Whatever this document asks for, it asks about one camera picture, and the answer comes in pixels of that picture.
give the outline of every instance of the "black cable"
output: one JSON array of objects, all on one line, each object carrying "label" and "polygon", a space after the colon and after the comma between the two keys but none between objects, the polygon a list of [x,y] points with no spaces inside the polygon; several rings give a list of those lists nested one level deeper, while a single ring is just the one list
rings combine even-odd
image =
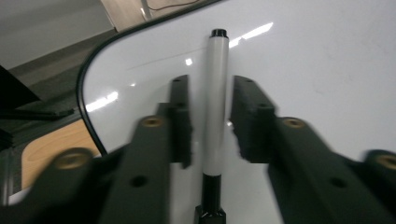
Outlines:
[{"label": "black cable", "polygon": [[151,9],[151,10],[154,10],[154,11],[159,11],[159,10],[163,10],[163,9],[169,8],[169,7],[182,7],[182,6],[186,6],[186,5],[191,5],[191,4],[194,4],[194,3],[199,2],[199,1],[201,1],[201,0],[195,0],[195,1],[189,2],[189,3],[182,3],[182,4],[176,4],[176,5],[169,5],[169,6],[166,6],[166,7],[159,7],[159,8],[148,7],[148,8]]}]

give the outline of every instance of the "black marker cap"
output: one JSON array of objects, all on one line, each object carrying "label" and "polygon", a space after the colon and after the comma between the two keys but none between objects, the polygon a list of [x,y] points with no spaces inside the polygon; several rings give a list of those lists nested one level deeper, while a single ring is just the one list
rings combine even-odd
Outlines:
[{"label": "black marker cap", "polygon": [[210,37],[214,37],[214,36],[222,36],[228,38],[227,31],[223,29],[212,30],[212,36]]}]

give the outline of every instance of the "white pen barrel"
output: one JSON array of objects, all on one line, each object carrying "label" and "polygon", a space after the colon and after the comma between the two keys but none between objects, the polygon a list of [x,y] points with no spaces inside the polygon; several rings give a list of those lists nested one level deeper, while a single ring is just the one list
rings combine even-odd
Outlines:
[{"label": "white pen barrel", "polygon": [[203,171],[221,175],[229,39],[225,30],[213,30],[207,46],[205,141]]}]

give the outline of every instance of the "white table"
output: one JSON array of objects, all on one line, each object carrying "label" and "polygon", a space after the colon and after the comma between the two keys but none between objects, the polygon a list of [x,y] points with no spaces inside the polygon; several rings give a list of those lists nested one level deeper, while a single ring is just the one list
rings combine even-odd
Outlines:
[{"label": "white table", "polygon": [[[232,41],[228,113],[232,75],[252,78],[279,116],[307,120],[334,151],[358,160],[366,149],[396,148],[395,10],[390,0],[233,0],[132,30],[105,43],[85,65],[87,116],[113,151],[130,141],[139,118],[166,102],[173,77],[190,75],[193,166],[182,171],[172,165],[171,223],[192,223],[201,195],[211,30],[226,29]],[[281,223],[265,165],[241,160],[231,129],[224,136],[221,204],[228,223]]]}]

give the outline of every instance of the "marker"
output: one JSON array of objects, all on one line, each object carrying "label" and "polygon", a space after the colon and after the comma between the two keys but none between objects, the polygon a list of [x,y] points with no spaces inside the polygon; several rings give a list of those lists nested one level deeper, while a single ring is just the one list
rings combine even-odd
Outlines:
[{"label": "marker", "polygon": [[195,223],[226,222],[226,214],[220,206],[220,190],[228,49],[227,32],[213,30],[207,46],[202,204],[195,208]]}]

